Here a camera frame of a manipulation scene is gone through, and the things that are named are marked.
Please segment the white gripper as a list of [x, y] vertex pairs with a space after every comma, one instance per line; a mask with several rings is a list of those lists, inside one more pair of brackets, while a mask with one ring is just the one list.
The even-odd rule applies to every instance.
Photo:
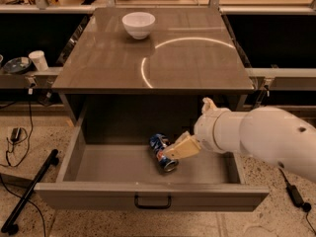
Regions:
[[215, 125], [219, 118], [228, 113], [226, 108], [217, 108], [214, 101], [205, 97], [202, 99], [202, 115], [197, 119], [194, 135], [184, 132], [173, 144], [163, 150], [163, 154], [170, 159], [183, 159], [198, 154], [201, 149], [215, 153], [225, 153], [215, 140]]

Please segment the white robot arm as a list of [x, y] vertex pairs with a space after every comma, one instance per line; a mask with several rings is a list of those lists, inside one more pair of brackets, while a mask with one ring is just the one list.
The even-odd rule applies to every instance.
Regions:
[[182, 159], [202, 150], [254, 157], [316, 182], [316, 128], [279, 108], [232, 112], [205, 98], [194, 131], [184, 132], [163, 153]]

